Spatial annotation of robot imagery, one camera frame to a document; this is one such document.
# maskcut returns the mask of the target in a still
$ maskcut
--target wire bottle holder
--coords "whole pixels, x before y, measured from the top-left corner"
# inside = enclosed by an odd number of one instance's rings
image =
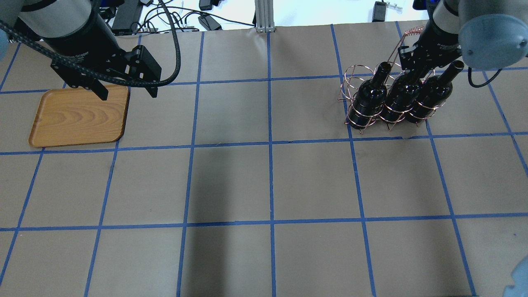
[[[399,68],[401,68],[401,65],[396,63],[396,58],[398,56],[397,55],[398,47],[403,44],[403,42],[405,40],[405,37],[411,36],[411,35],[421,34],[421,32],[423,31],[424,27],[425,27],[424,25],[417,26],[417,27],[414,27],[414,28],[411,28],[411,29],[405,31],[405,33],[401,37],[400,41],[398,42],[398,44],[396,45],[396,47],[392,51],[391,55],[387,59],[387,62],[392,65],[391,72],[390,72],[389,76],[387,77],[387,80],[385,81],[385,86],[387,87],[387,91],[388,92],[390,92],[390,89],[392,87],[392,82],[394,82],[394,80],[395,80],[395,77],[393,76],[394,72],[392,72],[392,68],[395,65],[398,66]],[[362,73],[360,75],[354,75],[355,72],[356,72],[356,68],[358,68],[358,67],[364,68],[364,69],[368,70],[368,72],[367,73]],[[436,74],[435,70],[431,70],[423,78],[423,80],[426,80],[427,78],[429,78],[430,76],[434,76],[435,74]],[[373,76],[373,75],[374,75],[374,71],[372,70],[372,68],[370,68],[368,66],[365,66],[365,65],[361,65],[361,64],[354,64],[354,65],[352,65],[352,66],[350,66],[350,67],[348,67],[346,69],[345,73],[343,74],[343,81],[341,82],[341,95],[342,95],[342,97],[338,98],[338,100],[348,100],[350,102],[350,104],[348,105],[348,109],[346,111],[345,124],[354,125],[354,126],[358,127],[359,131],[360,131],[360,134],[363,134],[363,131],[367,127],[372,126],[379,119],[386,123],[387,129],[390,131],[390,130],[392,130],[394,128],[394,126],[397,123],[403,121],[406,118],[406,116],[408,116],[408,115],[411,116],[411,117],[414,117],[415,119],[417,119],[418,121],[417,121],[416,125],[419,126],[419,124],[420,124],[420,122],[422,120],[426,120],[426,119],[432,117],[433,115],[435,115],[436,110],[444,105],[442,103],[441,105],[438,105],[438,106],[435,106],[435,107],[427,107],[427,106],[424,106],[424,105],[418,103],[422,107],[432,110],[432,113],[429,114],[427,117],[419,118],[419,117],[416,117],[415,115],[412,114],[412,105],[408,106],[408,108],[406,110],[394,110],[390,106],[387,106],[387,104],[385,104],[385,102],[383,102],[380,106],[374,108],[376,110],[379,109],[380,110],[379,112],[376,112],[372,116],[366,116],[366,115],[362,114],[360,110],[357,110],[357,108],[354,108],[354,101],[355,101],[355,98],[357,96],[357,90],[359,89],[360,84],[362,84],[367,79],[370,79],[370,77]],[[358,83],[357,85],[353,84],[354,80],[357,80],[357,83]],[[382,116],[380,116],[383,107],[386,107],[388,110],[399,114],[398,118],[396,120],[388,120],[388,119],[385,119]],[[358,123],[355,123],[353,120],[350,119],[350,113],[351,112],[354,112],[357,115],[362,116],[364,118],[369,118],[369,121],[367,122],[366,125],[359,125]]]

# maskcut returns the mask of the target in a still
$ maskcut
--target electrical cable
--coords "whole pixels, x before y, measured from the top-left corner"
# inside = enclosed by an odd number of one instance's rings
[[[183,16],[183,19],[184,19],[183,22],[184,22],[184,24],[187,23],[187,18],[188,18],[189,16],[193,15],[193,14],[201,15],[199,12],[196,12],[196,11],[191,11],[191,12],[186,13],[186,14]]]
[[[138,29],[137,29],[136,32],[134,32],[134,33],[138,33],[139,30],[141,30],[141,29],[142,29],[143,27],[145,27],[145,26],[146,26],[147,28],[149,28],[148,24],[152,25],[152,27],[154,28],[155,26],[154,26],[154,24],[153,24],[151,21],[152,21],[155,17],[159,17],[159,19],[162,20],[165,24],[169,24],[169,23],[166,22],[163,18],[160,17],[160,15],[164,15],[164,14],[165,14],[165,12],[160,12],[160,13],[157,13],[157,14],[151,16],[148,20],[146,20],[146,22],[144,22],[143,24],[139,24]],[[181,28],[182,28],[182,27],[180,26],[180,22],[181,22],[181,20],[178,20],[178,18],[177,18],[176,16],[172,15],[172,14],[171,14],[171,17],[174,18],[174,20],[175,20],[175,22],[176,22],[176,25],[178,26],[178,29],[181,29]]]
[[[224,20],[224,21],[227,21],[227,22],[230,22],[230,23],[237,23],[237,24],[241,24],[241,25],[246,25],[246,26],[250,26],[250,27],[255,27],[255,25],[253,25],[253,24],[248,24],[248,23],[239,22],[239,21],[234,21],[234,20],[228,20],[227,18],[221,17],[221,16],[219,16],[219,15],[215,15],[215,14],[207,13],[207,12],[203,12],[203,11],[198,11],[198,10],[193,10],[193,9],[190,9],[190,8],[185,8],[185,7],[180,7],[180,6],[167,6],[167,8],[175,8],[175,9],[179,9],[179,10],[186,10],[186,11],[195,12],[195,13],[198,13],[198,14],[206,14],[206,15],[210,15],[210,16],[215,16],[215,17],[217,17],[217,18],[220,18],[221,20]],[[145,18],[144,18],[143,22],[146,21],[146,17],[148,16],[149,13],[151,13],[152,11],[157,10],[157,9],[159,9],[159,8],[153,8],[152,10],[150,10],[149,12],[147,12],[147,14],[145,15]]]
[[[165,5],[165,3],[162,0],[159,0],[159,3],[163,7],[163,10],[165,11],[165,13],[168,16],[171,15],[169,10],[168,10],[168,8],[167,8],[167,6]],[[28,47],[32,48],[33,50],[45,55],[46,57],[48,57],[48,58],[50,58],[52,60],[55,60],[55,61],[61,63],[62,65],[66,66],[68,68],[71,68],[71,69],[73,69],[73,70],[75,70],[75,71],[77,71],[79,73],[85,74],[87,77],[90,77],[90,78],[93,78],[93,79],[97,79],[97,80],[106,81],[106,82],[109,82],[109,83],[113,83],[115,85],[126,86],[126,87],[155,88],[155,87],[166,86],[169,83],[173,82],[176,79],[176,77],[178,76],[178,74],[180,72],[180,68],[181,68],[180,44],[178,43],[178,37],[176,36],[176,28],[174,26],[174,22],[173,22],[171,17],[169,17],[169,22],[170,22],[170,25],[171,25],[171,32],[172,32],[173,41],[174,41],[174,48],[175,48],[175,52],[176,52],[176,66],[175,66],[174,72],[171,74],[171,76],[169,76],[168,78],[166,78],[166,79],[164,79],[162,81],[153,81],[153,82],[141,81],[141,80],[138,80],[138,79],[133,79],[133,80],[117,79],[115,77],[108,76],[108,75],[105,75],[103,73],[99,73],[97,71],[89,69],[87,67],[81,66],[81,65],[79,65],[79,64],[77,64],[75,62],[72,62],[67,57],[65,57],[65,56],[63,56],[61,54],[58,54],[56,52],[53,52],[53,51],[43,47],[42,45],[32,41],[31,39],[26,37],[24,34],[18,32],[17,30],[14,30],[13,28],[11,28],[7,23],[5,23],[2,20],[0,20],[0,29],[5,31],[7,34],[12,35],[13,37],[17,38],[18,40],[20,40],[22,43],[24,43]]]
[[[471,76],[471,72],[472,72],[472,68],[471,67],[468,67],[467,69],[467,80],[469,81],[469,85],[474,87],[474,88],[481,88],[483,86],[487,86],[490,82],[492,82],[497,76],[499,73],[501,73],[502,69],[499,69],[497,70],[497,72],[490,78],[488,79],[487,82],[485,83],[482,83],[480,85],[476,85],[475,83],[473,83],[473,79],[472,79],[472,76]]]

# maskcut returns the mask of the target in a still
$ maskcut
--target power adapter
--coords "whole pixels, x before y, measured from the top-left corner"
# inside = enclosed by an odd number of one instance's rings
[[[200,15],[198,17],[200,24],[208,31],[222,30],[222,26],[210,15]]]
[[[220,0],[200,0],[199,7],[201,11],[210,11],[214,6],[218,6]]]
[[[374,9],[372,10],[372,22],[385,22],[385,13],[387,11],[387,3],[376,1]]]

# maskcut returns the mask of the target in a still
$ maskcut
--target wooden tray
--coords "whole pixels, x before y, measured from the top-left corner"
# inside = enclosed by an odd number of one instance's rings
[[[42,95],[31,129],[32,147],[114,142],[125,131],[129,92],[110,85],[102,101],[84,89],[50,90]]]

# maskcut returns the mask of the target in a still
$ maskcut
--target bottle neck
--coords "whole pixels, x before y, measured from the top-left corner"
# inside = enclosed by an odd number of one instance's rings
[[[438,78],[437,83],[440,86],[449,84],[462,70],[464,69],[464,63],[456,60],[449,65],[444,73]]]
[[[391,65],[387,62],[382,62],[376,69],[376,73],[374,73],[374,76],[370,79],[372,86],[375,88],[381,87],[381,85],[384,84],[387,80],[390,71]]]

